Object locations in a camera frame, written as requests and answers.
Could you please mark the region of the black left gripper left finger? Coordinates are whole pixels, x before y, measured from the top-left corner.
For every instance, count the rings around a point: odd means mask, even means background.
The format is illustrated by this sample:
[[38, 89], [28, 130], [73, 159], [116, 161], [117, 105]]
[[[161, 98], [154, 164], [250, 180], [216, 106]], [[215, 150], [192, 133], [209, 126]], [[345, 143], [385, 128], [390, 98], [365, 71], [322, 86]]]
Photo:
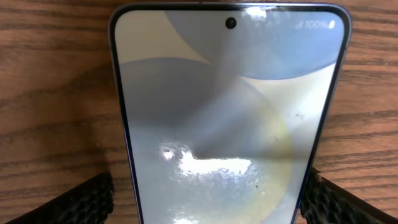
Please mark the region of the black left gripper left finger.
[[104, 224], [114, 210], [111, 174], [102, 173], [6, 224]]

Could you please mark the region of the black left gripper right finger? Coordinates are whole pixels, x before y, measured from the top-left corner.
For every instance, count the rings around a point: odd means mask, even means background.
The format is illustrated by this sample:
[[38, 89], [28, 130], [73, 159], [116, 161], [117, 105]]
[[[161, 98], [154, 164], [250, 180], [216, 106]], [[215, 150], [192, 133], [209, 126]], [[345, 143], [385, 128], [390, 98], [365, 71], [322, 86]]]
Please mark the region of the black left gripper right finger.
[[320, 175], [314, 168], [300, 203], [308, 224], [397, 224], [397, 219], [373, 207]]

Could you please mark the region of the Samsung Galaxy smartphone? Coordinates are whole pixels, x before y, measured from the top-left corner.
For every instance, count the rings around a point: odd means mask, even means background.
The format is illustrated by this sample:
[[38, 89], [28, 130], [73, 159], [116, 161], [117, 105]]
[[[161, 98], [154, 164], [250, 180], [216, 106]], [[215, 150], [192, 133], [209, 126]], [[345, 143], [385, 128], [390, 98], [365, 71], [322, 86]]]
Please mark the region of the Samsung Galaxy smartphone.
[[139, 221], [294, 223], [351, 32], [327, 3], [117, 9], [109, 45]]

